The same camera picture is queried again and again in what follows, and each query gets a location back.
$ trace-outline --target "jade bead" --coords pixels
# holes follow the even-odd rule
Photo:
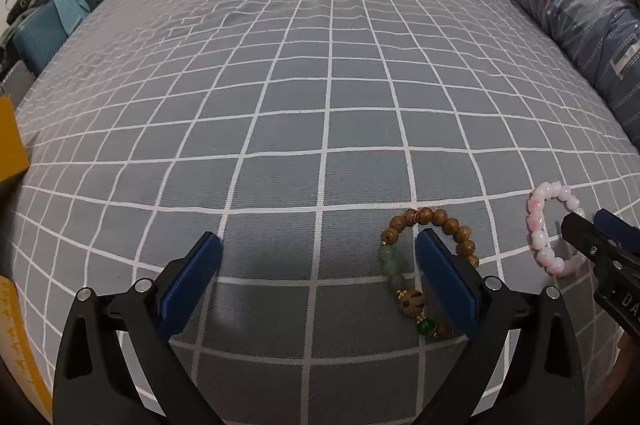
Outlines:
[[[388,261],[394,258],[394,247],[392,245],[382,245],[378,251],[380,261]]]
[[[396,291],[404,290],[404,275],[401,273],[395,273],[389,276],[388,279],[389,288],[393,293]]]
[[[428,317],[418,322],[415,327],[423,337],[433,337],[436,332],[435,321]]]
[[[387,277],[400,273],[400,265],[398,264],[398,261],[396,261],[396,259],[387,259],[382,263],[382,272]]]

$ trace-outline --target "pink bead bracelet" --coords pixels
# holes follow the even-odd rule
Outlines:
[[[549,275],[565,277],[575,273],[587,258],[578,252],[571,259],[565,260],[562,257],[556,257],[554,251],[548,246],[549,236],[544,229],[545,215],[542,210],[545,207],[545,201],[552,198],[564,201],[564,205],[569,211],[575,212],[582,217],[585,217],[585,213],[580,208],[580,200],[571,193],[571,189],[567,185],[562,185],[559,181],[554,181],[553,183],[545,181],[533,190],[529,201],[527,201],[527,209],[529,209],[527,226],[531,230],[533,248],[538,250],[536,260],[546,269]]]

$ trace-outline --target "bed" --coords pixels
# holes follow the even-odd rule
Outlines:
[[[33,164],[2,258],[49,386],[78,289],[154,278],[212,230],[222,270],[172,346],[224,420],[410,423],[465,343],[418,339],[376,260],[389,218],[419,206],[474,229],[482,275],[558,283],[588,394],[614,359],[620,331],[588,267],[556,281],[536,264],[526,200],[560,180],[587,217],[639,225],[640,158],[513,0],[107,0],[17,121]],[[565,213],[545,212],[567,257]],[[410,233],[399,243],[420,286]]]

